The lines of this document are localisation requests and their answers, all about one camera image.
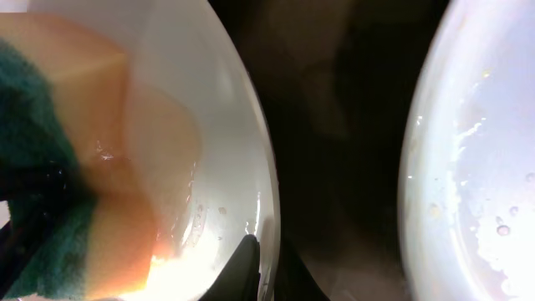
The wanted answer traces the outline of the green and yellow sponge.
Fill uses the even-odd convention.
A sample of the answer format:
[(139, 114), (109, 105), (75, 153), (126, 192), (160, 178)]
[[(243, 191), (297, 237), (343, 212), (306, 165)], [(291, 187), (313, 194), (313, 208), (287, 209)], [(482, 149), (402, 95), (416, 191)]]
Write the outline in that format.
[[(60, 166), (65, 212), (6, 299), (98, 300), (147, 288), (201, 151), (189, 112), (130, 77), (104, 35), (50, 13), (1, 16), (1, 171)], [(2, 202), (13, 228), (43, 200)]]

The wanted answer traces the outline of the grey-green plastic plate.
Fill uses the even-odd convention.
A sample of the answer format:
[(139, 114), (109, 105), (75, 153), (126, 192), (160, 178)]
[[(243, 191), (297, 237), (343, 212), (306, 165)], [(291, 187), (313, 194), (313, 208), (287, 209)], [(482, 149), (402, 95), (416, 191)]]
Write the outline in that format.
[(398, 210), (413, 299), (533, 299), (533, 0), (448, 5), (410, 107)]

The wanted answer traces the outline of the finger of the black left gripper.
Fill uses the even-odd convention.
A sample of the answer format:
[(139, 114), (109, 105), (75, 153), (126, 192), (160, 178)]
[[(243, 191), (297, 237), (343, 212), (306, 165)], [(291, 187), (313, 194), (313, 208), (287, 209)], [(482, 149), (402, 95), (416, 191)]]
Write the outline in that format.
[(1, 228), (1, 291), (6, 293), (19, 278), (40, 246), (65, 212), (67, 176), (60, 166), (10, 168), (1, 171), (1, 200), (39, 195), (43, 200), (29, 214), (26, 223)]

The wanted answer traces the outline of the cream plastic plate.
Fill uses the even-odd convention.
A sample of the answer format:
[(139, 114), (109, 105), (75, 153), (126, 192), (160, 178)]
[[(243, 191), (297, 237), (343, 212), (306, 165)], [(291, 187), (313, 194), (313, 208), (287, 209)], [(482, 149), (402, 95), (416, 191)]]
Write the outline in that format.
[(166, 92), (196, 124), (201, 151), (171, 259), (144, 290), (98, 300), (199, 300), (247, 234), (260, 244), (257, 300), (269, 300), (279, 249), (273, 151), (252, 82), (210, 4), (4, 1), (3, 13), (50, 13), (104, 35), (128, 54), (134, 81)]

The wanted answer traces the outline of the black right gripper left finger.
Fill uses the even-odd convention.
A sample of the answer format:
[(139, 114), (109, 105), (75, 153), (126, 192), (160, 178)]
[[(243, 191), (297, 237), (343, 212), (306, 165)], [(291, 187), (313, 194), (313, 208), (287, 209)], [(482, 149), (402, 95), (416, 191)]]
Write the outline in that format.
[(199, 301), (257, 301), (259, 268), (260, 244), (247, 234)]

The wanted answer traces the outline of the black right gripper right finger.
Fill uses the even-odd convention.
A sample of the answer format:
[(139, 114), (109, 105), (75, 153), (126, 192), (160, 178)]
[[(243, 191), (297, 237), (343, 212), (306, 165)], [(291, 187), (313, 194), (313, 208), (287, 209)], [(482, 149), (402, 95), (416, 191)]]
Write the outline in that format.
[(275, 301), (329, 301), (291, 242), (283, 237), (274, 285)]

